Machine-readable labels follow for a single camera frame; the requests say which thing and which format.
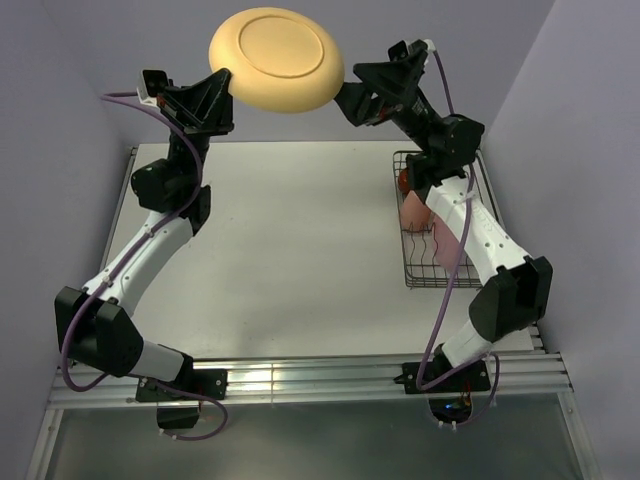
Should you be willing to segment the orange plastic plate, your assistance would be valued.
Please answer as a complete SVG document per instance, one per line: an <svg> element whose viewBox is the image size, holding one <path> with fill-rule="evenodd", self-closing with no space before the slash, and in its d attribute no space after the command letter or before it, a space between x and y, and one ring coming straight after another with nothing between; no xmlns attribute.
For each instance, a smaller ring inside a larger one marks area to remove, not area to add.
<svg viewBox="0 0 640 480"><path fill-rule="evenodd" d="M324 27L297 12L256 7L234 14L214 33L211 70L231 72L230 94L264 111L297 114L323 107L341 89L342 53Z"/></svg>

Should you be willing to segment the orange black mug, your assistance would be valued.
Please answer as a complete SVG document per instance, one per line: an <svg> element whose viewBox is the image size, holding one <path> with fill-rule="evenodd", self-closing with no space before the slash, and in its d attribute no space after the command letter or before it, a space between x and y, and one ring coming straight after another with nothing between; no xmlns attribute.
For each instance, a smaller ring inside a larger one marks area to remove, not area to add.
<svg viewBox="0 0 640 480"><path fill-rule="evenodd" d="M407 195L411 191L411 186L409 183L409 173L408 169L402 169L397 176L397 186L398 190L403 194Z"/></svg>

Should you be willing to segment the salmon plastic cup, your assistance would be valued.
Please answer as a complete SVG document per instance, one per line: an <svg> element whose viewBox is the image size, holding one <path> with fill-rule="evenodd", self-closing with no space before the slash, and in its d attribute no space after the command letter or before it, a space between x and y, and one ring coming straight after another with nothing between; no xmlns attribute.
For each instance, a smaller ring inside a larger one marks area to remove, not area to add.
<svg viewBox="0 0 640 480"><path fill-rule="evenodd" d="M402 203L399 216L403 231L420 233L429 230L432 211L413 190L410 190Z"/></svg>

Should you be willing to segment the pink plastic plate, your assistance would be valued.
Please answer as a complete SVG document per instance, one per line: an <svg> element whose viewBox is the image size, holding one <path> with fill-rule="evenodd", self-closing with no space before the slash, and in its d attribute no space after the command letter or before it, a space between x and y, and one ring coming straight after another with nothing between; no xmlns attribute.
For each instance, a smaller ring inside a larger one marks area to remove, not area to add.
<svg viewBox="0 0 640 480"><path fill-rule="evenodd" d="M449 274L464 260L458 257L459 241L442 219L435 215L432 223L435 261Z"/></svg>

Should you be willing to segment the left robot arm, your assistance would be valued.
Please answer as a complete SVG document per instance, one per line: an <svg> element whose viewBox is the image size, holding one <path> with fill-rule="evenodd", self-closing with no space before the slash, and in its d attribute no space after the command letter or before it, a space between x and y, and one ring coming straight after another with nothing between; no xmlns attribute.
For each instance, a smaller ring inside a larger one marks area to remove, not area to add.
<svg viewBox="0 0 640 480"><path fill-rule="evenodd" d="M54 300L63 376L72 360L114 377L147 377L172 399L195 386L193 359L145 340L133 322L142 296L168 261L201 230L210 215L211 189L203 167L214 136L233 128L232 74L220 69L178 87L161 70L145 70L134 109L170 130L165 157L133 172L130 186L148 216L129 243L81 288L63 288Z"/></svg>

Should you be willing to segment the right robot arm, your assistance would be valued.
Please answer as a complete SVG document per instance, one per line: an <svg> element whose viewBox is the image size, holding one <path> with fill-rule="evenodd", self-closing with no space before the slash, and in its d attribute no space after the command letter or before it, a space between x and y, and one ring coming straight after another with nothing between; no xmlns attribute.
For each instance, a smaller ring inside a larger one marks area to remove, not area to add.
<svg viewBox="0 0 640 480"><path fill-rule="evenodd" d="M485 127L430 105L419 87L430 54L399 43L386 62L358 63L356 81L344 83L335 101L351 124L391 121L416 144L418 152L406 158L408 184L434 214L435 229L453 234L456 255L476 269L481 288L467 322L443 344L430 341L425 352L435 383L452 390L496 342L545 316L553 268L519 246L474 197L473 164Z"/></svg>

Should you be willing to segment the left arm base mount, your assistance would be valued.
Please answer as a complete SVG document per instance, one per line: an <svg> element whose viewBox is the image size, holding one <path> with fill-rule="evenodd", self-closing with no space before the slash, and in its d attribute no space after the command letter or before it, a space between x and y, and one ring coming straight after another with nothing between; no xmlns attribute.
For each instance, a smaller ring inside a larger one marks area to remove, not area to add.
<svg viewBox="0 0 640 480"><path fill-rule="evenodd" d="M204 421L205 405L221 408L221 425L214 432L220 432L228 420L225 399L228 372L225 369L194 370L185 379L164 382L156 379L138 381L135 401L156 406L156 423L166 434L177 438L204 437L193 434L199 421Z"/></svg>

